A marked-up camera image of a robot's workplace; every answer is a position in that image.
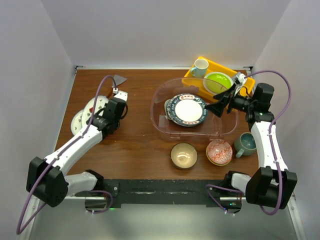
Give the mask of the white flower plate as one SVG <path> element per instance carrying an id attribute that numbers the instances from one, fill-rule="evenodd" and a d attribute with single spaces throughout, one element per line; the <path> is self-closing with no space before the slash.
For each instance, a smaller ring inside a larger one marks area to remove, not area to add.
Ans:
<path id="1" fill-rule="evenodd" d="M 87 121 L 90 119 L 94 107 L 95 98 L 92 98 L 84 107 L 82 117 L 81 117 L 81 123 L 82 127 L 87 126 Z M 109 99 L 104 95 L 99 95 L 96 100 L 94 113 L 96 114 L 99 110 L 103 109 L 105 107 L 105 104 L 109 102 Z"/>

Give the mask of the cream black bowl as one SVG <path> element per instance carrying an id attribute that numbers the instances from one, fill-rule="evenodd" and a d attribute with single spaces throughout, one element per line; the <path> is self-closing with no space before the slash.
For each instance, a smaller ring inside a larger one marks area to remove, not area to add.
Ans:
<path id="1" fill-rule="evenodd" d="M 198 152 L 190 143 L 181 142 L 172 147 L 170 159 L 178 169 L 187 170 L 196 164 Z"/>

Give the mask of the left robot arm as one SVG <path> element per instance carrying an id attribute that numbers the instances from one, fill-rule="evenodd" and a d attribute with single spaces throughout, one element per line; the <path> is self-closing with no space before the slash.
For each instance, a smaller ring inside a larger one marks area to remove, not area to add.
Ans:
<path id="1" fill-rule="evenodd" d="M 50 207 L 80 192 L 99 196 L 104 190 L 102 175 L 93 170 L 67 173 L 86 152 L 119 128 L 128 111 L 127 99 L 128 94 L 120 91 L 65 145 L 44 159 L 35 157 L 28 167 L 26 190 Z"/>

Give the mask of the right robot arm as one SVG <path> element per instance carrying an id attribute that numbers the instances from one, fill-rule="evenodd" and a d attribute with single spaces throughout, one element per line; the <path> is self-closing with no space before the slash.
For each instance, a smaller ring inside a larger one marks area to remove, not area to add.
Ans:
<path id="1" fill-rule="evenodd" d="M 288 170 L 276 137 L 276 117 L 269 111 L 274 87 L 259 83 L 251 97 L 236 93 L 236 87 L 221 92 L 216 101 L 205 107 L 221 117 L 232 109 L 245 112 L 258 156 L 258 170 L 253 176 L 229 171 L 222 181 L 223 192 L 230 197 L 243 192 L 249 204 L 283 210 L 298 182 L 297 174 Z"/>

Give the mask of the teal rim lettered plate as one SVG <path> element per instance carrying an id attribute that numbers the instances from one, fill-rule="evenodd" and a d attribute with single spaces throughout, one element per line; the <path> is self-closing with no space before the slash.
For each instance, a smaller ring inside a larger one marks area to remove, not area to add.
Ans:
<path id="1" fill-rule="evenodd" d="M 191 93 L 181 93 L 172 98 L 172 121 L 182 127 L 195 127 L 208 116 L 205 101 Z"/>

